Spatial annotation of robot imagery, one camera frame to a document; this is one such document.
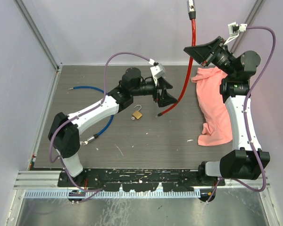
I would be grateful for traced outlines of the red cable lock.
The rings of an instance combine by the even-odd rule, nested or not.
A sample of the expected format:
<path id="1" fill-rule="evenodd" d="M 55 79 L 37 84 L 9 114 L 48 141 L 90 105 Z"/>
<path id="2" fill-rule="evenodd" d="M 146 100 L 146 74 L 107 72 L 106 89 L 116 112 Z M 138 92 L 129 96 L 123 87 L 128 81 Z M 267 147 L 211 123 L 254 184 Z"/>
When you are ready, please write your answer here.
<path id="1" fill-rule="evenodd" d="M 195 46 L 196 45 L 196 34 L 197 34 L 197 29 L 196 29 L 196 10 L 193 11 L 193 12 L 188 12 L 188 15 L 189 15 L 189 19 L 191 21 L 191 46 Z M 174 109 L 181 102 L 181 100 L 182 100 L 182 98 L 185 95 L 185 92 L 187 90 L 187 86 L 188 86 L 189 79 L 190 79 L 190 76 L 191 76 L 192 65 L 193 65 L 193 58 L 190 57 L 188 68 L 187 68 L 187 73 L 186 73 L 186 77 L 185 77 L 185 81 L 184 81 L 184 85 L 183 85 L 181 94 L 180 94 L 177 102 L 175 104 L 172 104 L 166 110 L 160 112 L 158 114 L 158 117 L 168 113 L 169 111 Z"/>

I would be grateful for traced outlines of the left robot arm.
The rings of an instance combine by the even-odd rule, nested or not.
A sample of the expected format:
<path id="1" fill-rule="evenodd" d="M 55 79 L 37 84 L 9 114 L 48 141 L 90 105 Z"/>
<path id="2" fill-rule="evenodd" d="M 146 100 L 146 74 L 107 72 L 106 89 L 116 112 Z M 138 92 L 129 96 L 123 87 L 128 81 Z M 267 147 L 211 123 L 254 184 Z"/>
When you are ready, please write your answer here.
<path id="1" fill-rule="evenodd" d="M 78 150 L 80 135 L 89 127 L 129 107 L 135 96 L 152 96 L 159 107 L 177 102 L 167 92 L 173 86 L 163 77 L 166 72 L 164 67 L 161 64 L 152 66 L 150 72 L 150 77 L 143 78 L 138 68 L 128 68 L 119 85 L 105 93 L 100 101 L 76 113 L 55 115 L 48 134 L 50 148 L 55 148 L 59 153 L 69 173 L 68 181 L 73 186 L 81 186 L 85 181 Z"/>

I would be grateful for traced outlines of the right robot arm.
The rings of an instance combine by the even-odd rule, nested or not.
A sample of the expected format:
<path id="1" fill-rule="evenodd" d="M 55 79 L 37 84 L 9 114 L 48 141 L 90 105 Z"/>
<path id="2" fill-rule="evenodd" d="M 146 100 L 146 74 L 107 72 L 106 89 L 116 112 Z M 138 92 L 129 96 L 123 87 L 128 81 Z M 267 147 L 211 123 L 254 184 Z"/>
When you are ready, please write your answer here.
<path id="1" fill-rule="evenodd" d="M 202 162 L 197 174 L 199 183 L 207 186 L 215 178 L 258 179 L 270 162 L 269 152 L 262 151 L 257 139 L 250 110 L 250 78 L 260 65 L 259 54 L 248 50 L 235 57 L 221 37 L 207 44 L 185 47 L 184 52 L 200 65 L 213 64 L 226 73 L 220 94 L 230 118 L 232 151 L 219 161 Z"/>

